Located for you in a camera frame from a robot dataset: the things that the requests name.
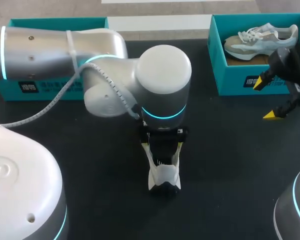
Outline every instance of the shoe box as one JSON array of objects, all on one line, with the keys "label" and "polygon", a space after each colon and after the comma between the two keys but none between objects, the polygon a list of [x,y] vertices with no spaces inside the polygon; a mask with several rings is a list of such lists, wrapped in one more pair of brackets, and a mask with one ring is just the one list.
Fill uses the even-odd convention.
[{"label": "shoe box", "polygon": [[[106,17],[11,19],[8,27],[54,31],[84,31],[108,28],[108,20]],[[69,79],[69,77],[59,77],[40,81],[33,81],[33,79],[0,80],[0,94],[5,101],[53,100]],[[83,80],[80,78],[66,91],[62,100],[83,99]]]},{"label": "shoe box", "polygon": [[269,69],[267,55],[257,55],[250,61],[241,61],[228,57],[224,52],[223,44],[227,38],[267,23],[276,28],[297,25],[300,40],[300,13],[212,15],[208,51],[220,96],[289,93],[285,81],[280,78],[274,79],[262,91],[253,90],[260,73]]}]

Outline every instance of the box label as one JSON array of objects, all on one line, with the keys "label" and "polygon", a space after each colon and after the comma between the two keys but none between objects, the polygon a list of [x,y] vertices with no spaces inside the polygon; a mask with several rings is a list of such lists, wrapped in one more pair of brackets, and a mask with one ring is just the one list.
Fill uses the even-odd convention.
[{"label": "box label", "polygon": [[[61,88],[63,88],[66,85],[66,81],[59,82],[59,81],[41,81],[39,83],[40,89],[44,93],[58,93],[60,92]],[[66,92],[82,92],[83,86],[82,83],[79,81],[74,82],[67,90]]]},{"label": "box label", "polygon": [[19,81],[19,87],[24,94],[36,94],[39,92],[34,81]]},{"label": "box label", "polygon": [[[244,88],[253,88],[255,86],[258,78],[259,78],[259,76],[257,76],[257,75],[247,76],[245,78],[243,87]],[[286,85],[286,82],[284,80],[282,80],[278,76],[275,76],[273,81],[269,82],[267,86],[275,87],[275,86],[285,86],[285,85]]]}]

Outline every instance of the gray sneaker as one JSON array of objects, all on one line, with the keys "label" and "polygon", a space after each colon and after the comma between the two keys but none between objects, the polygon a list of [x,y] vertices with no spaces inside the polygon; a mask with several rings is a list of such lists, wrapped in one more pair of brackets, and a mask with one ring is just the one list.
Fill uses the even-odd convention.
[{"label": "gray sneaker", "polygon": [[224,50],[236,59],[249,61],[259,54],[271,55],[279,47],[293,48],[297,41],[296,25],[277,28],[267,23],[227,38]]}]

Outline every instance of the white cable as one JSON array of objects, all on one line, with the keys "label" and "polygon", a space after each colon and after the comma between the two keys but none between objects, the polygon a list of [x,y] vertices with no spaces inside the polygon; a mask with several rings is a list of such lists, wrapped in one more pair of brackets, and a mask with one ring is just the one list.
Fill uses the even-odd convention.
[{"label": "white cable", "polygon": [[77,51],[75,49],[74,39],[72,37],[72,34],[71,34],[70,30],[65,31],[65,33],[66,33],[66,39],[68,41],[69,54],[72,58],[74,73],[79,76],[78,62],[77,62]]},{"label": "white cable", "polygon": [[56,105],[56,103],[62,98],[62,96],[65,94],[65,92],[68,90],[68,88],[73,84],[73,82],[77,78],[77,74],[79,75],[86,68],[92,68],[92,69],[97,70],[104,77],[104,79],[107,81],[107,83],[109,83],[109,85],[112,87],[112,89],[115,91],[115,93],[120,98],[121,102],[123,103],[124,107],[126,108],[127,112],[130,114],[130,116],[132,116],[135,119],[139,119],[139,115],[132,111],[131,107],[128,105],[127,101],[125,100],[125,98],[123,97],[123,95],[121,94],[119,89],[116,87],[116,85],[112,81],[112,79],[98,65],[88,62],[78,68],[77,73],[75,73],[70,78],[70,80],[63,86],[63,88],[61,88],[61,90],[54,97],[54,99],[40,112],[38,112],[37,114],[35,114],[31,117],[28,117],[24,120],[12,122],[12,123],[5,123],[5,124],[1,124],[1,125],[5,128],[13,128],[16,126],[30,123],[30,122],[40,118],[42,115],[46,114],[54,105]]}]

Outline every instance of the white shoelace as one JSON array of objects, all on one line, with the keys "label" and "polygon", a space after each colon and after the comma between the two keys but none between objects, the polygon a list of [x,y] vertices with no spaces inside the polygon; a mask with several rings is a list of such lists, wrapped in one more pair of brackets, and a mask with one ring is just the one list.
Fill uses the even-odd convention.
[{"label": "white shoelace", "polygon": [[247,41],[251,42],[251,40],[262,40],[263,38],[258,36],[258,32],[254,32],[254,30],[258,27],[250,28],[248,31],[238,32],[239,38],[243,43],[247,43]]}]

